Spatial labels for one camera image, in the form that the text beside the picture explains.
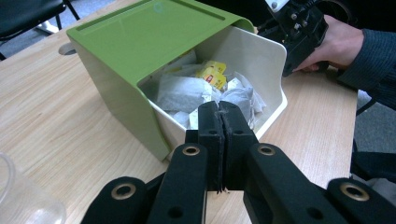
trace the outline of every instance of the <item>wooden table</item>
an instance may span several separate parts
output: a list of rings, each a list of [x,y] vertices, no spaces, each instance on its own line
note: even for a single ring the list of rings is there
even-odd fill
[[[120,0],[79,21],[134,0]],[[108,111],[62,30],[0,62],[0,146],[78,223],[102,187],[123,176],[147,182],[166,170]],[[282,148],[315,184],[346,177],[357,93],[334,74],[294,74],[282,85],[289,105],[262,142]],[[208,194],[206,223],[249,223],[242,192]]]

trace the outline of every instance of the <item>yellow label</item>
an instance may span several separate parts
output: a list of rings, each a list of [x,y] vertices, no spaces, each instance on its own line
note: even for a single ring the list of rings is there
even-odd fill
[[[226,77],[223,75],[225,68],[225,63],[209,61],[205,64],[204,69],[197,74],[197,77],[203,78],[211,86],[221,90],[227,82]]]

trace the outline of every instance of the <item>black mechanical part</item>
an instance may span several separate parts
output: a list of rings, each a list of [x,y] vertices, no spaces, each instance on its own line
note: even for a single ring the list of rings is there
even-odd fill
[[[263,196],[273,213],[271,223],[347,223],[278,147],[253,145],[247,167],[258,188],[246,192]]]
[[[283,40],[290,35],[290,31],[279,28],[284,26],[281,17],[274,20],[274,13],[264,0],[198,0],[199,2],[208,4],[212,7],[218,7],[226,11],[230,11],[236,15],[245,17],[258,27],[259,35],[275,40],[283,45]],[[317,7],[323,14],[335,17],[339,21],[348,23],[359,29],[366,28],[378,31],[395,32],[396,26],[393,22],[389,22],[389,18],[394,16],[394,7],[392,0],[290,0],[285,7],[294,9],[296,4]],[[283,14],[288,19],[292,15],[292,10]],[[310,23],[321,23],[316,18]],[[308,55],[315,41],[309,39],[295,41],[287,47],[288,58],[285,63],[283,76],[288,76],[292,69],[298,66]],[[327,69],[327,63],[319,65],[319,71]]]
[[[146,193],[140,179],[124,176],[112,180],[92,202],[81,223],[139,223]]]
[[[289,1],[278,12],[269,8],[276,25],[268,22],[259,27],[258,35],[286,48],[283,77],[290,75],[322,43],[326,35],[328,24],[323,13],[315,6],[316,3],[316,0]]]
[[[223,188],[244,191],[252,223],[396,220],[396,208],[361,183],[341,178],[332,180],[328,189],[312,184],[278,147],[258,143],[237,106],[212,102],[200,107],[202,130],[187,132],[187,143],[175,149],[165,175],[146,185],[131,177],[111,181],[82,223],[205,223],[206,193],[219,192],[220,179]],[[223,160],[211,160],[211,155]],[[222,174],[214,178],[219,170]]]
[[[327,187],[329,201],[348,223],[395,223],[396,208],[363,183],[339,178]]]
[[[184,144],[175,149],[147,223],[204,223],[207,149]]]

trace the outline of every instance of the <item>black chair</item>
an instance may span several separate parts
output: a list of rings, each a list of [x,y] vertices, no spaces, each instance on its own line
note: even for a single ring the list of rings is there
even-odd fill
[[[53,17],[61,30],[59,14],[66,6],[78,21],[79,16],[68,0],[0,0],[0,41],[12,39]],[[5,58],[0,53],[0,60]]]
[[[376,100],[371,99],[356,112],[356,116],[375,103]],[[396,154],[358,151],[354,139],[350,173],[357,175],[363,180],[386,178],[388,181],[396,183]]]

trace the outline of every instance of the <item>person's fingers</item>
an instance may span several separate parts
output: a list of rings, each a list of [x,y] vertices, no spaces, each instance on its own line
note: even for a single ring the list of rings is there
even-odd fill
[[[320,61],[324,61],[322,59],[320,50],[315,49],[314,52],[312,52],[300,65],[298,65],[298,67],[293,70],[293,72],[306,68],[310,65],[314,66],[315,63]]]
[[[331,65],[331,66],[333,66],[333,67],[335,67],[335,68],[343,69],[343,70],[346,70],[346,69],[347,69],[347,66],[346,66],[346,65],[343,65],[343,64],[340,64],[340,63],[332,63],[332,62],[329,62],[329,65]]]
[[[311,65],[308,65],[307,67],[301,69],[304,72],[316,72],[319,70],[319,66],[317,63],[313,63]]]

